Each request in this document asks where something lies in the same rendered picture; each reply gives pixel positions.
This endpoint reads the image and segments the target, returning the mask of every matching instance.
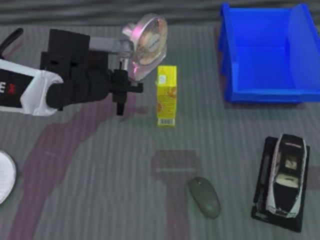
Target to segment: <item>dark green mouse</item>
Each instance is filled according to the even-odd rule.
[[[189,191],[201,212],[215,219],[221,212],[220,201],[212,184],[203,177],[195,177],[188,182]]]

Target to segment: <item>black base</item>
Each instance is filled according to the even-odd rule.
[[[303,181],[303,189],[301,196],[300,212],[296,218],[285,218],[281,216],[276,216],[271,212],[266,210],[266,199],[268,195],[269,188],[269,177],[271,171],[272,157],[277,143],[277,138],[267,137],[264,142],[263,155],[259,170],[259,177],[256,184],[253,207],[251,210],[251,217],[253,219],[263,221],[275,226],[279,226],[297,233],[302,231],[303,215],[304,215],[304,205],[306,196],[306,186],[308,178],[308,167],[309,167],[309,156],[310,147],[307,146],[307,158],[305,163],[305,173]]]

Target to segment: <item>white toy car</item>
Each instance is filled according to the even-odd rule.
[[[301,205],[307,146],[304,139],[283,134],[272,158],[266,210],[284,218],[295,218]]]

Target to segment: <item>black cable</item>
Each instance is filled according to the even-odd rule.
[[[3,56],[4,51],[9,47],[15,40],[17,40],[24,30],[22,28],[17,28],[13,33],[11,33],[1,44],[0,44],[0,59],[5,59]]]

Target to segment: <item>blue bin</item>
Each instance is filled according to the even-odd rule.
[[[320,102],[320,38],[306,4],[221,6],[219,50],[228,102]]]

